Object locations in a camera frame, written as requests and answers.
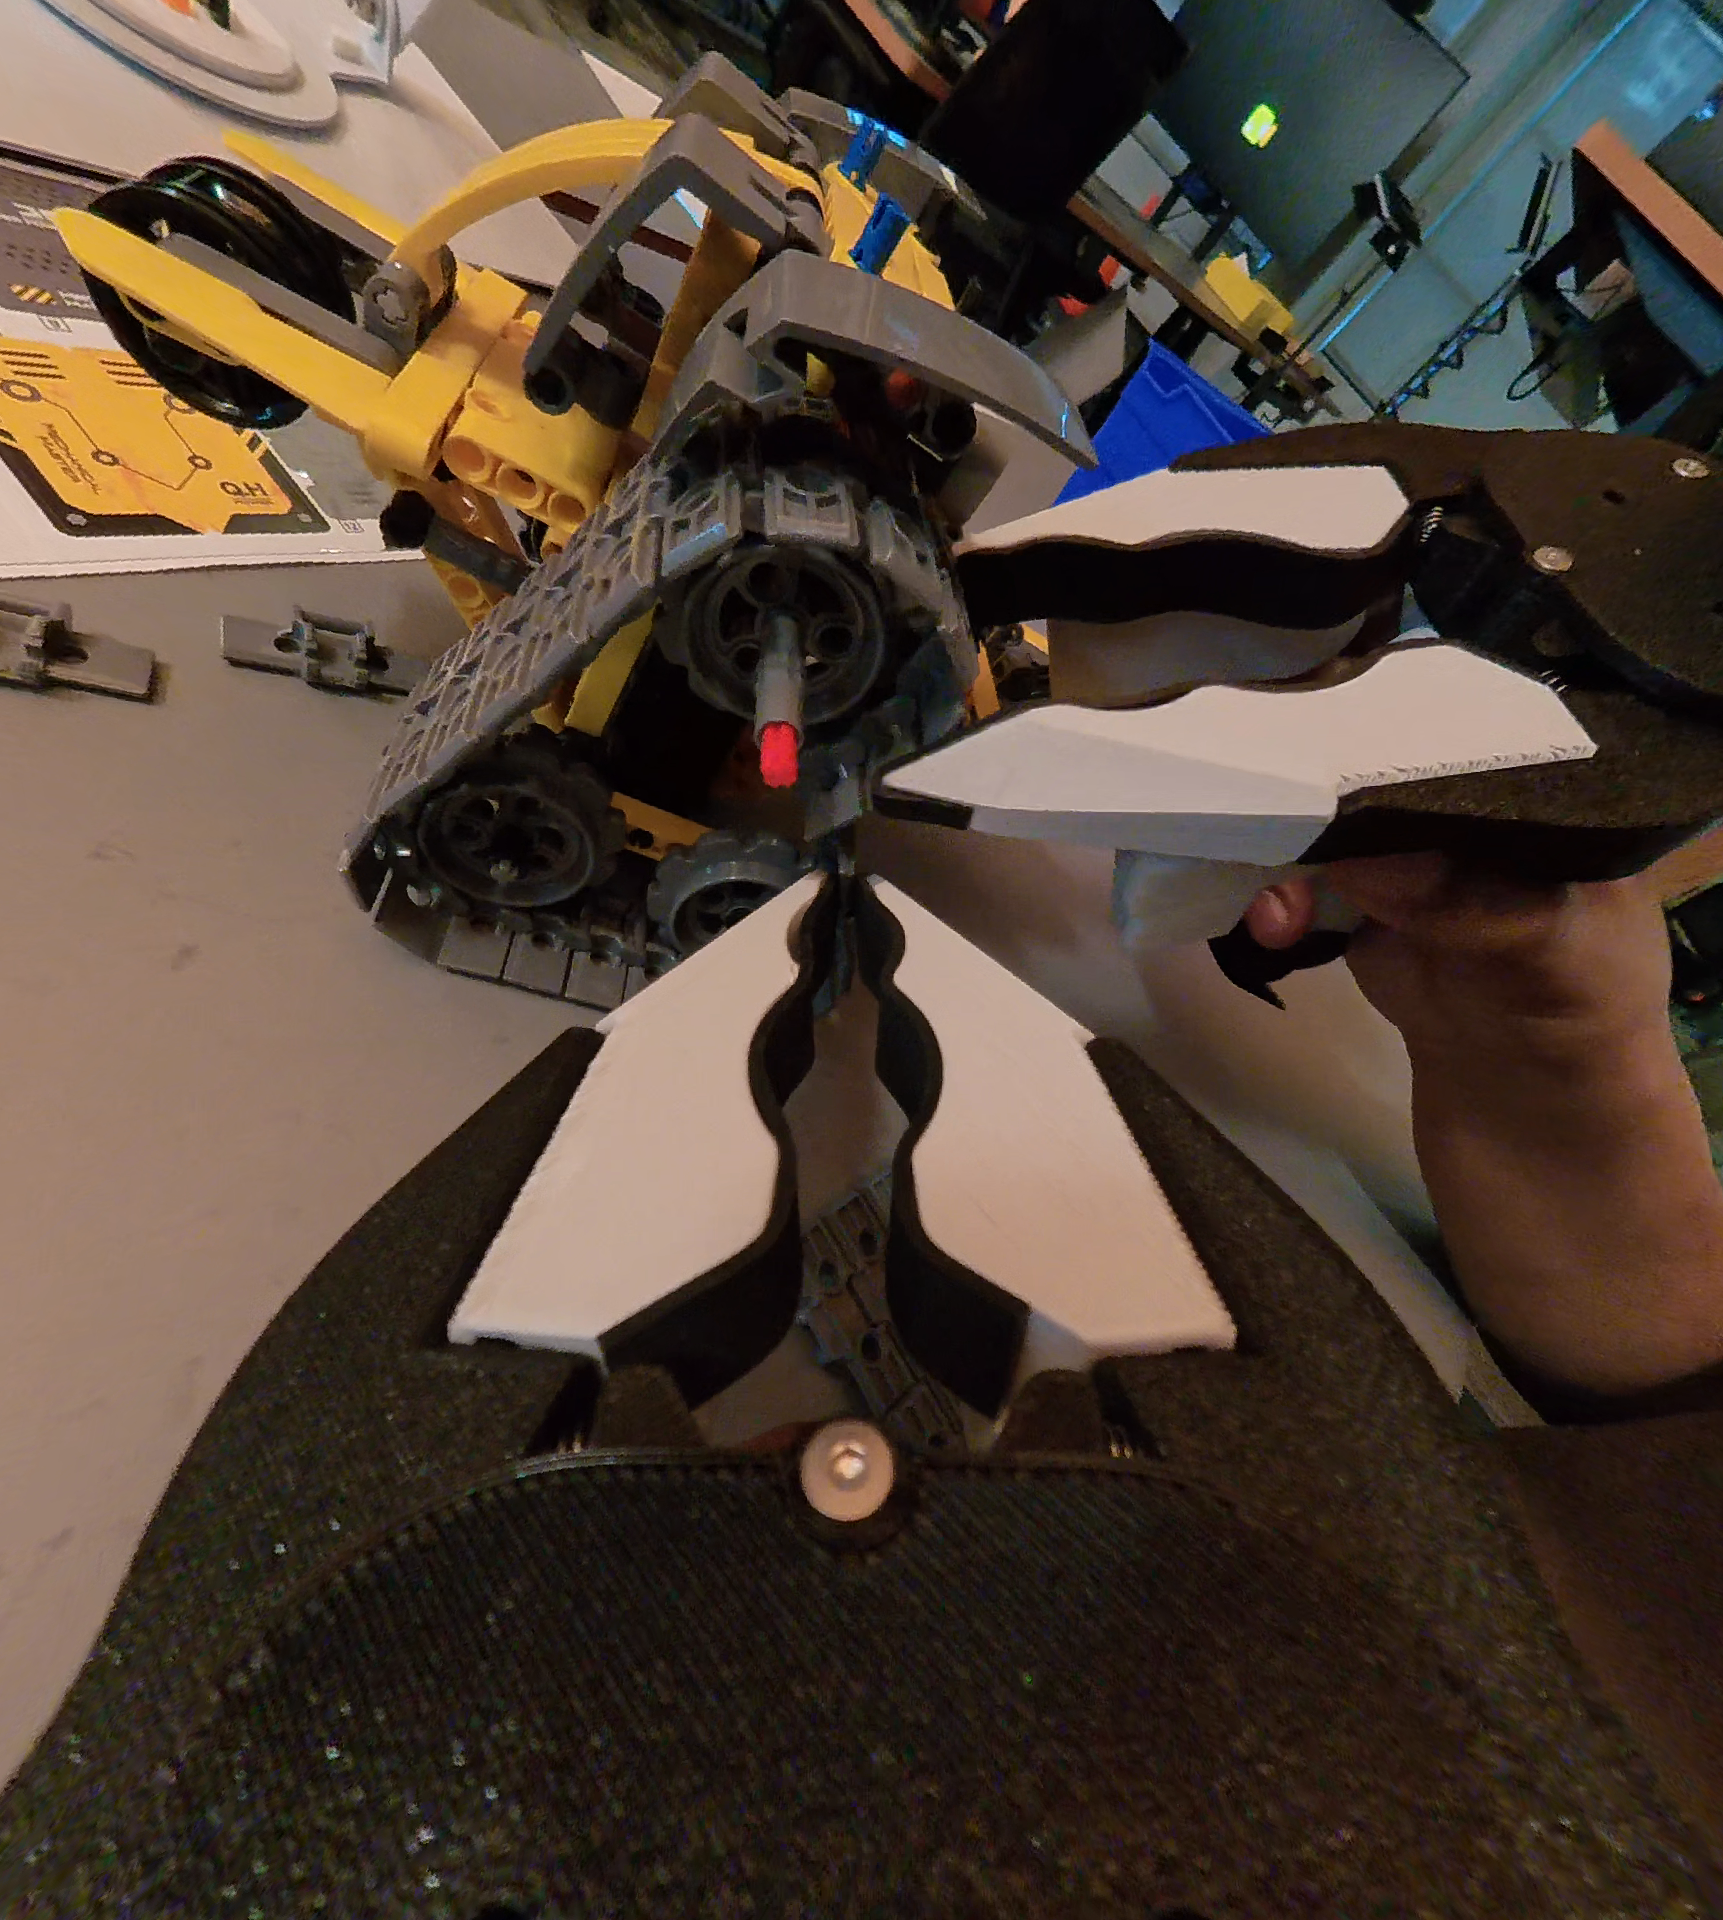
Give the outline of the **single grey track link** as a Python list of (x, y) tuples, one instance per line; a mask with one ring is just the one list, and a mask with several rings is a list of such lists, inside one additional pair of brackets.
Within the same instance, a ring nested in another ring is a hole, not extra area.
[(0, 591), (0, 686), (150, 703), (156, 680), (158, 660), (146, 645), (79, 628), (69, 604)]
[(286, 621), (226, 614), (220, 648), (230, 665), (352, 699), (404, 699), (430, 671), (428, 660), (384, 643), (372, 623), (302, 607)]

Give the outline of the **yellow box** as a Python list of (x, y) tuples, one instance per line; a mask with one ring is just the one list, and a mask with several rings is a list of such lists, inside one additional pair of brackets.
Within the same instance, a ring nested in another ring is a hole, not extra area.
[(1246, 331), (1272, 334), (1286, 339), (1296, 336), (1292, 311), (1252, 271), (1246, 252), (1220, 254), (1206, 261), (1210, 296)]

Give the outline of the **grey toy track belt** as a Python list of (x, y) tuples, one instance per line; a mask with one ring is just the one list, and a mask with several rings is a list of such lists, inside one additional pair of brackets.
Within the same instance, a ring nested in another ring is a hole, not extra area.
[(834, 452), (648, 460), (438, 660), (342, 871), (442, 966), (610, 1007), (828, 862), (980, 665), (916, 498)]

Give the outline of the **yellow toy brick robot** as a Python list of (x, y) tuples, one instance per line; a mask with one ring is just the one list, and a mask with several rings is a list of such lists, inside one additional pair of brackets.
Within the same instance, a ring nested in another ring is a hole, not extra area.
[[(342, 430), (390, 489), (386, 546), (434, 568), (464, 635), (646, 461), (836, 454), (920, 501), (958, 588), (950, 488), (1002, 463), (988, 426), (1098, 461), (1060, 383), (958, 309), (924, 243), (980, 213), (970, 185), (724, 57), (650, 115), (490, 158), (412, 224), (270, 142), (230, 149), (118, 182), (61, 212), (59, 236), (170, 395), (242, 427)], [(996, 707), (970, 631), (958, 732)]]

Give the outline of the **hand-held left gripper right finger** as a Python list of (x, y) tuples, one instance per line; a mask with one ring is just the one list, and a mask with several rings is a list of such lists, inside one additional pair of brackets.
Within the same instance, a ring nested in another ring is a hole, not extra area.
[(882, 877), (858, 885), (858, 958), (906, 1119), (884, 1287), (916, 1363), (998, 1422), (1040, 1373), (1234, 1349), (1088, 1027)]

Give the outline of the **black monitor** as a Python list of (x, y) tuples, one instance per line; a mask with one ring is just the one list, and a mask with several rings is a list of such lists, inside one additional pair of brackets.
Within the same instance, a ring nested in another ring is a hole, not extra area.
[(1196, 2), (1188, 56), (1154, 120), (1284, 270), (1354, 219), (1354, 190), (1468, 83), (1426, 27), (1384, 2)]

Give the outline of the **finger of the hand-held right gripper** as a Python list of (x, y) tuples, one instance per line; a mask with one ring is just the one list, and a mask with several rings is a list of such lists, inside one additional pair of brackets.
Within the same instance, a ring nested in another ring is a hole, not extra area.
[(1208, 683), (1134, 707), (1042, 702), (918, 753), (874, 809), (984, 833), (1284, 865), (1342, 799), (1596, 753), (1546, 682), (1436, 635), (1326, 683)]
[(1376, 463), (1160, 469), (956, 546), (980, 626), (1210, 614), (1328, 629), (1396, 596), (1410, 501)]

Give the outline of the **person's clothed body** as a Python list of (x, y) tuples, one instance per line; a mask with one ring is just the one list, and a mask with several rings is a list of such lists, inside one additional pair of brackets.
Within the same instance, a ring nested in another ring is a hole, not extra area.
[(1723, 1862), (1723, 1409), (1496, 1447), (1570, 1637)]

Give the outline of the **blue storage bin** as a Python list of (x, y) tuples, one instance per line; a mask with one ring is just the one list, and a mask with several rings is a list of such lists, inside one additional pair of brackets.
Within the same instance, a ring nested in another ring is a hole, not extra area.
[(1266, 436), (1266, 427), (1182, 358), (1150, 344), (1094, 430), (1098, 463), (1070, 473), (1056, 504), (1110, 489), (1176, 460)]

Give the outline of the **wooden desk black frame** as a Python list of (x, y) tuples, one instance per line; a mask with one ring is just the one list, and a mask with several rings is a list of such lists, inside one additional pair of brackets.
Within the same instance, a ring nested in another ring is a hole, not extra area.
[(1524, 276), (1528, 372), (1574, 423), (1652, 434), (1723, 370), (1723, 118), (1576, 146), (1572, 219)]

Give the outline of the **person's right hand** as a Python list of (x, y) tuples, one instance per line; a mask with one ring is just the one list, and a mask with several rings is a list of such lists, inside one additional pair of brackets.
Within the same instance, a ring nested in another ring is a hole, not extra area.
[(1606, 1095), (1680, 1068), (1670, 937), (1642, 877), (1538, 883), (1444, 854), (1358, 857), (1266, 885), (1242, 925), (1288, 949), (1328, 903), (1354, 911), (1348, 964), (1418, 1086)]

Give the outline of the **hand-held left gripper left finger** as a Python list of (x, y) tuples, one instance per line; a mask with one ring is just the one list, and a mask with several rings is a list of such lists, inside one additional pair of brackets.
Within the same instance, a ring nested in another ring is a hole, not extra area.
[(452, 1344), (666, 1370), (690, 1405), (794, 1325), (798, 1161), (832, 882), (808, 873), (610, 1014), (454, 1307)]

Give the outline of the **grey angled panel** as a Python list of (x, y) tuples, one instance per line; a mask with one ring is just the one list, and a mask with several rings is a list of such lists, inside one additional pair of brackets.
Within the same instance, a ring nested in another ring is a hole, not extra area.
[(1082, 314), (1064, 314), (1046, 323), (1024, 351), (1086, 411), (1138, 372), (1148, 344), (1150, 334), (1132, 309), (1130, 289), (1116, 288)]

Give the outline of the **person's right forearm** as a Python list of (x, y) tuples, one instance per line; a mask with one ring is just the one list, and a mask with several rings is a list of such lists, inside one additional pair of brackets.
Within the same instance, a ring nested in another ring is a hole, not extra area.
[(1568, 1428), (1723, 1412), (1723, 1183), (1668, 1026), (1408, 1056), (1452, 1275), (1516, 1392)]

